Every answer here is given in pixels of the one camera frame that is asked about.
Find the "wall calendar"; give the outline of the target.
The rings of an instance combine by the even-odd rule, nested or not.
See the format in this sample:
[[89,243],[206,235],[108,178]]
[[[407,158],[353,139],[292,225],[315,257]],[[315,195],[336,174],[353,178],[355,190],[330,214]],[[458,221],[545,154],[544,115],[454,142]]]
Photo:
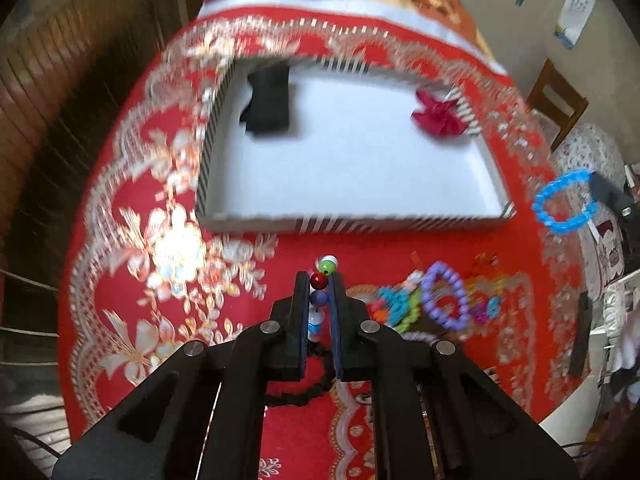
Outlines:
[[565,0],[555,25],[554,36],[572,50],[584,30],[597,0]]

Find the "red floral tablecloth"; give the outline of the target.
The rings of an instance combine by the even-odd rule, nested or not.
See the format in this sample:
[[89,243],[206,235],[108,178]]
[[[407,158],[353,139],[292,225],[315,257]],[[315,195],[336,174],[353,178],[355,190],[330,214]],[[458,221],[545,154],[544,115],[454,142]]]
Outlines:
[[[214,93],[237,58],[346,58],[461,88],[506,178],[512,218],[437,230],[218,233],[195,214]],[[582,380],[582,254],[538,122],[492,56],[374,0],[213,0],[134,86],[74,226],[61,299],[72,445],[183,344],[235,340],[309,278],[301,392],[333,354],[330,277],[408,341],[446,339],[539,426]],[[255,479],[379,479],[370,382],[302,408],[265,406]]]

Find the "white floral cushion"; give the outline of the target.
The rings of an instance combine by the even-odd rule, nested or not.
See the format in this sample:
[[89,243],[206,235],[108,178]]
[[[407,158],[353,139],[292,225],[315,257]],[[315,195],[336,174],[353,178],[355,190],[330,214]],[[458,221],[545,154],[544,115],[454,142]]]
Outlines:
[[612,136],[592,122],[578,122],[551,158],[562,174],[586,168],[597,171],[618,188],[625,185],[625,163],[620,148]]

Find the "brown wooden door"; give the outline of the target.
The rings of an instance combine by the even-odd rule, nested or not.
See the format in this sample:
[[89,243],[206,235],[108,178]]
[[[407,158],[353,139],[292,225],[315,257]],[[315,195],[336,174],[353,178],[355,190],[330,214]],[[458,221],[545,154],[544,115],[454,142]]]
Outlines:
[[51,337],[76,212],[146,66],[203,0],[1,0],[1,331]]

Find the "red satin bow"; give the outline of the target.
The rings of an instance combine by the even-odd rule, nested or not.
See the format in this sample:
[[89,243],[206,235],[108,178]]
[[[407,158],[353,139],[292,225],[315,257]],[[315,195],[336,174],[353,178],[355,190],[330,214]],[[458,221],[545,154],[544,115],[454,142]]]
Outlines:
[[457,100],[438,100],[425,89],[419,89],[416,98],[422,108],[415,110],[411,118],[423,132],[437,139],[447,139],[462,136],[468,128],[457,115]]

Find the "black scrunchie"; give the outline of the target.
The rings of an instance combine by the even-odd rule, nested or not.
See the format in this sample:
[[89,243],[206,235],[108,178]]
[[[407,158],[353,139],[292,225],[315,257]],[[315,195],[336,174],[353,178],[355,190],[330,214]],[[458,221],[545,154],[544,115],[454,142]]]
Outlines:
[[310,386],[303,388],[301,392],[267,393],[266,405],[268,408],[282,408],[282,406],[302,408],[331,390],[335,380],[332,352],[327,348],[317,347],[314,348],[310,356],[314,356],[321,361],[322,374],[320,378]]

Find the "black fabric bow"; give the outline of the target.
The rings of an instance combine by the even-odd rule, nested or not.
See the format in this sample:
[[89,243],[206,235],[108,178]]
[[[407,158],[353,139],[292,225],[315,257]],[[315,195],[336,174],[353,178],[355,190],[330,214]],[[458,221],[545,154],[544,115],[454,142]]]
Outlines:
[[259,66],[247,76],[252,89],[240,123],[254,136],[285,132],[290,128],[290,66],[275,62]]

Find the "striped white tray box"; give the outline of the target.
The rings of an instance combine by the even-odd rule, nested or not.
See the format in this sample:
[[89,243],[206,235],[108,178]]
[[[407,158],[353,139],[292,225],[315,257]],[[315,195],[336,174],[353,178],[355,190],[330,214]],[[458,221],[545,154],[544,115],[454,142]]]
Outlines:
[[[249,73],[290,66],[290,128],[240,123]],[[458,101],[457,138],[423,132],[416,92]],[[515,205],[461,88],[346,58],[237,58],[214,93],[195,193],[218,233],[437,230],[506,221]]]

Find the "wooden chair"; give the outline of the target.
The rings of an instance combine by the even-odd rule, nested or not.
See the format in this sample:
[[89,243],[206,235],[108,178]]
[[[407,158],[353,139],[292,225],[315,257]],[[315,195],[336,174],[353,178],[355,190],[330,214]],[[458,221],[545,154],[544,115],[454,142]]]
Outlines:
[[560,146],[589,105],[587,98],[568,82],[550,58],[544,62],[526,103],[555,126],[556,133],[547,136],[551,151]]

